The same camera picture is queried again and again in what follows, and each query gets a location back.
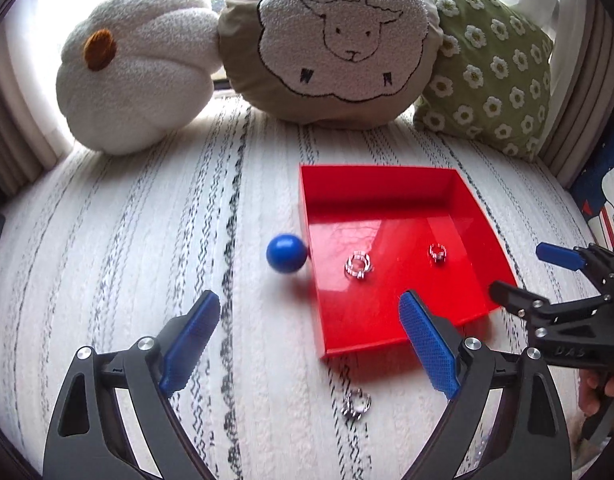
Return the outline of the red plastic tray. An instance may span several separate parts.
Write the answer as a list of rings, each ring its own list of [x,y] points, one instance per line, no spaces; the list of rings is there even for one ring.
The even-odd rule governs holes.
[[[405,342],[398,300],[409,289],[464,326],[496,310],[490,284],[516,280],[455,169],[304,165],[299,196],[324,358]]]

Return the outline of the white black-striped bedspread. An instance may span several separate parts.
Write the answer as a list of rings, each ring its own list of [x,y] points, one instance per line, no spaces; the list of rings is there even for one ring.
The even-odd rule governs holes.
[[[222,317],[173,409],[221,479],[398,479],[446,401],[408,346],[319,359],[307,272],[267,265],[269,240],[301,227],[302,164],[456,169],[520,284],[556,301],[594,293],[547,266],[539,242],[592,233],[545,166],[420,130],[295,127],[231,94],[148,151],[76,146],[3,209],[0,429],[35,467],[76,350],[130,347],[205,289]]]

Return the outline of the green daisy pattern pillow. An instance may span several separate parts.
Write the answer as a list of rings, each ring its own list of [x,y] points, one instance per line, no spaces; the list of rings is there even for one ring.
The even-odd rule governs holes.
[[[533,159],[550,102],[554,43],[498,0],[434,0],[443,41],[414,119],[429,131]]]

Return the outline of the round beige sheep cushion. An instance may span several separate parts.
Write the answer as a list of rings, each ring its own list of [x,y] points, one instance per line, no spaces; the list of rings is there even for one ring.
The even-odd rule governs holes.
[[[225,0],[231,87],[286,122],[369,129],[421,96],[443,40],[434,0]]]

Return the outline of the white pumpkin plush cushion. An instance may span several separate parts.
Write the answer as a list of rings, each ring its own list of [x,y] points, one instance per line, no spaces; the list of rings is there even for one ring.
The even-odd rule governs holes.
[[[204,0],[107,0],[64,44],[57,104],[80,144],[128,155],[192,122],[220,66],[218,15]]]

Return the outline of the blue ball knob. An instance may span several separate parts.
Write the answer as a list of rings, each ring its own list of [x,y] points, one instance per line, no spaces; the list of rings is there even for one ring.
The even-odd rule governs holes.
[[[269,242],[266,258],[267,263],[275,272],[293,274],[305,266],[308,249],[298,236],[280,234]]]

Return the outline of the astronaut print pillow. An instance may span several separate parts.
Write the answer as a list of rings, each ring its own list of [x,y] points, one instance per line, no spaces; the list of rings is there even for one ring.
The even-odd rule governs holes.
[[[571,188],[596,243],[614,252],[614,125]]]

